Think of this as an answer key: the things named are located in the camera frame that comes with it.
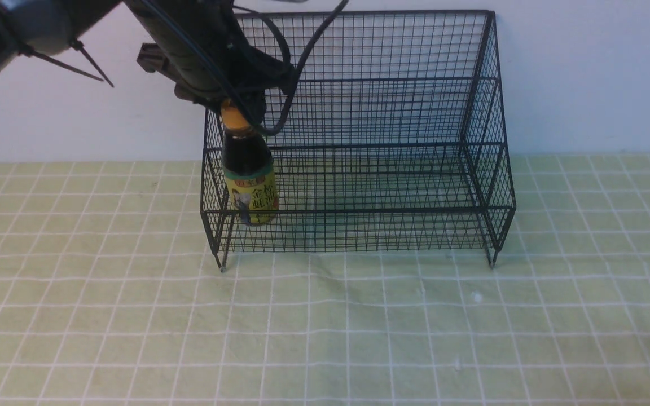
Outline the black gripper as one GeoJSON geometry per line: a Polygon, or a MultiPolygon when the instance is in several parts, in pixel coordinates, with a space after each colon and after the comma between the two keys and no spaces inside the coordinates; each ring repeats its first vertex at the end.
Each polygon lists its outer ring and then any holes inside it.
{"type": "Polygon", "coordinates": [[[281,59],[248,41],[232,1],[127,1],[126,6],[168,60],[161,74],[174,74],[179,98],[219,114],[235,96],[256,121],[266,112],[266,90],[296,90],[291,49],[278,26],[252,11],[271,31],[281,59]]]}

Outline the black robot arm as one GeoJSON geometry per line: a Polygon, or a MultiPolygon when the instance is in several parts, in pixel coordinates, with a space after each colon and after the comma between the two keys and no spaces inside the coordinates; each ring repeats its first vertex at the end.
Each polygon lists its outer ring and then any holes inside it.
{"type": "MultiPolygon", "coordinates": [[[[110,79],[81,41],[118,1],[0,1],[0,71],[15,57],[41,59],[98,82],[110,79]]],[[[251,45],[232,1],[126,1],[150,34],[138,56],[142,69],[175,83],[178,98],[219,113],[220,104],[239,97],[256,121],[264,116],[264,93],[291,96],[302,72],[292,61],[286,38],[268,17],[282,53],[277,59],[251,45]]]]}

